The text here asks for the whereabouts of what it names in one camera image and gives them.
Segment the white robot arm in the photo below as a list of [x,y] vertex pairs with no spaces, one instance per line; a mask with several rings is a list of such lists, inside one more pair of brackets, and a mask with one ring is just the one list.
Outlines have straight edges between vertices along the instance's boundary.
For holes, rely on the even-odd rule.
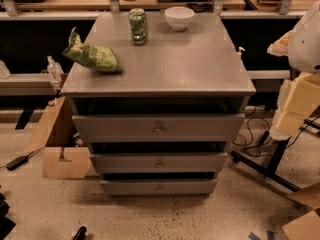
[[270,129],[273,139],[286,140],[320,106],[320,1],[267,52],[287,56],[291,68],[300,72],[294,80],[286,79],[281,85]]

